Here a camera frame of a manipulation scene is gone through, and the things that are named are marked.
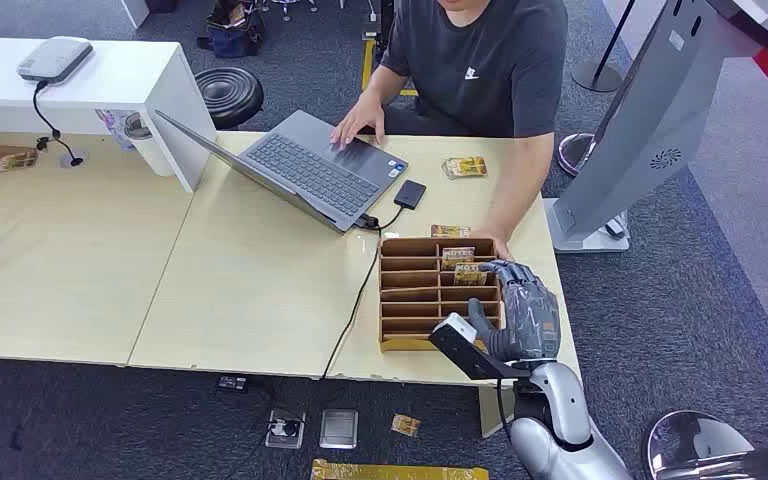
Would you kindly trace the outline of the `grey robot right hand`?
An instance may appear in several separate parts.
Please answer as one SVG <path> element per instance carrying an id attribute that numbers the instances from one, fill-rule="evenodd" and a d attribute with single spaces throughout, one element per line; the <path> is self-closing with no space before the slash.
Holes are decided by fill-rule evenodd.
<path id="1" fill-rule="evenodd" d="M 501 362 L 555 359 L 561 343 L 556 296 L 526 265 L 493 260 L 478 270 L 495 273 L 503 294 L 502 329 L 489 323 L 479 300 L 468 301 L 468 322 L 489 355 Z"/>

